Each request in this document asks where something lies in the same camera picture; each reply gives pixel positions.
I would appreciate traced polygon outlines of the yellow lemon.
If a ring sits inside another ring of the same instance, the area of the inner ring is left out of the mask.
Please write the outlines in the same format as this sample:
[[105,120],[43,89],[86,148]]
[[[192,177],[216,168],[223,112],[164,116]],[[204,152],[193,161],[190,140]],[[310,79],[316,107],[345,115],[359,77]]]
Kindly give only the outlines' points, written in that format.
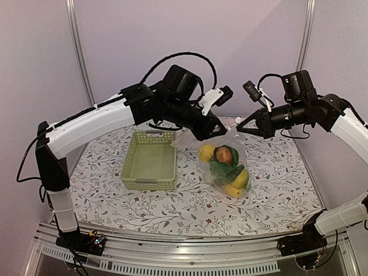
[[215,148],[216,147],[214,145],[210,145],[210,144],[203,145],[198,150],[199,160],[202,161],[202,162],[208,162],[211,159],[213,159]]

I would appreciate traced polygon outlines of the brown shiitake mushroom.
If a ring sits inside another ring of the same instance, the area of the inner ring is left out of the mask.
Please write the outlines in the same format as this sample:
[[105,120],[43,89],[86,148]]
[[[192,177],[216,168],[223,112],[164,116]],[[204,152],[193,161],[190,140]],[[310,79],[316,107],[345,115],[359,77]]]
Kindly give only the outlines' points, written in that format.
[[227,164],[232,163],[232,152],[228,147],[218,147],[215,156],[218,162]]

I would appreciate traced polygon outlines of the clear zip top bag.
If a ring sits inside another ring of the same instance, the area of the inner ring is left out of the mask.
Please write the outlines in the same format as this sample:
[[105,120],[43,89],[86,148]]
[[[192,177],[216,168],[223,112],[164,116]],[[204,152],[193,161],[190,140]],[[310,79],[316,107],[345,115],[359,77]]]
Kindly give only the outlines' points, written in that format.
[[236,130],[236,122],[223,119],[226,134],[199,141],[186,130],[172,143],[178,149],[193,149],[205,182],[232,198],[241,198],[251,189],[246,159],[246,139]]

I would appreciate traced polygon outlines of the green white bok choy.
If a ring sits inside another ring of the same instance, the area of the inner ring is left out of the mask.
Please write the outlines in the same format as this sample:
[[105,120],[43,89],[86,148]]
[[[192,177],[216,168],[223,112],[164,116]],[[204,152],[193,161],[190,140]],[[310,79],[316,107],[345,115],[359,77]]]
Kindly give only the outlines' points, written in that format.
[[239,163],[239,153],[233,147],[222,145],[220,147],[228,147],[232,152],[232,163],[222,163],[216,160],[216,149],[214,150],[213,159],[208,161],[212,183],[215,186],[222,187],[231,184],[232,181],[245,169],[245,165]]

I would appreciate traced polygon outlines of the yellow green pear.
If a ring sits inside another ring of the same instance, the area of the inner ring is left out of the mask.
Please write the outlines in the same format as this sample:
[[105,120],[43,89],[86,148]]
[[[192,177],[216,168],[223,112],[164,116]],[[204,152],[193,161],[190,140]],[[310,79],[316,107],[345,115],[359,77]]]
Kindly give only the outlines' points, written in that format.
[[242,172],[231,182],[231,186],[236,189],[243,189],[247,186],[249,180],[248,171],[243,169]]

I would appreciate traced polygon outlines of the orange yellow mango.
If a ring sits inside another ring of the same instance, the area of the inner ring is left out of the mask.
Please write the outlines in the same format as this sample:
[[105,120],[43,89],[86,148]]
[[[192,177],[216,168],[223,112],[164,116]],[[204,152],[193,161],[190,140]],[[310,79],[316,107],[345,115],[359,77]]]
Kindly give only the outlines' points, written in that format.
[[242,189],[237,189],[230,184],[224,186],[224,191],[228,196],[239,198],[243,194]]

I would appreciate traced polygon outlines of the pale green plastic basket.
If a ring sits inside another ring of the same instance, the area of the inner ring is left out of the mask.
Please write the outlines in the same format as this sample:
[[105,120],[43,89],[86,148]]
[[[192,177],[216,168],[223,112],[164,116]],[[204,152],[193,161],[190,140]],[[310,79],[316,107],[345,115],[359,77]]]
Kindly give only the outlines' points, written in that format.
[[136,131],[126,153],[121,180],[128,190],[175,189],[177,149],[172,131]]

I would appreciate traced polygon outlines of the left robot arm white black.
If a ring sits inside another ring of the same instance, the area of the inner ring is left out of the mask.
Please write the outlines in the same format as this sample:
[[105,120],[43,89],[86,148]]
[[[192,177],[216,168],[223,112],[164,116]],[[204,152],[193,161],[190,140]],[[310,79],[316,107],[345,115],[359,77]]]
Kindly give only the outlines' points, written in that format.
[[36,147],[39,171],[36,179],[48,194],[63,240],[74,250],[86,243],[84,234],[79,232],[69,191],[66,156],[71,151],[109,132],[149,120],[168,121],[187,128],[199,141],[224,135],[226,128],[210,109],[221,106],[232,95],[227,86],[215,87],[198,100],[183,101],[174,90],[160,83],[136,84],[63,121],[51,125],[40,123],[31,142]]

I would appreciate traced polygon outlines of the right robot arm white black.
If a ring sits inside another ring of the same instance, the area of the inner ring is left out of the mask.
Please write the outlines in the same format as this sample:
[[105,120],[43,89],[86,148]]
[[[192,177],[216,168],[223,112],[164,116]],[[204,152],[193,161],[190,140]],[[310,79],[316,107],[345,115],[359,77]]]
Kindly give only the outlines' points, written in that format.
[[[367,124],[357,115],[352,104],[334,94],[316,97],[313,101],[298,100],[294,103],[268,110],[255,111],[237,125],[239,132],[268,139],[277,130],[297,125],[319,125],[350,147],[364,162],[367,161]],[[350,227],[367,220],[367,193],[334,209],[312,217],[297,239],[303,251],[315,246],[320,236],[339,228]]]

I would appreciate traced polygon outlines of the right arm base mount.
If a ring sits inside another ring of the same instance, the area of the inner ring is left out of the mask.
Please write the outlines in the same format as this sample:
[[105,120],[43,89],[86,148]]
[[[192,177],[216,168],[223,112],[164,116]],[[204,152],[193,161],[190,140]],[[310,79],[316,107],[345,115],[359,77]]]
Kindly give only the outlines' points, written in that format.
[[304,270],[315,269],[318,266],[327,246],[326,238],[324,235],[319,234],[314,226],[321,214],[322,211],[314,214],[302,227],[300,234],[284,236],[277,243],[277,249],[282,256],[314,251],[311,255],[296,257],[296,263]]

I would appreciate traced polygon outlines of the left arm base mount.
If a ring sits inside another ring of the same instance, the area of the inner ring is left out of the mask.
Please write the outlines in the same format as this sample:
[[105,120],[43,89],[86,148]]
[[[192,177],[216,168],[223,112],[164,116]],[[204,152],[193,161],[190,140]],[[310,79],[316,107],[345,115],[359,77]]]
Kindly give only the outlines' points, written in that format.
[[57,230],[57,246],[64,247],[71,252],[102,256],[106,244],[106,236],[103,233],[98,233],[96,230],[82,233],[78,225],[77,229],[72,232],[62,232],[58,225]]

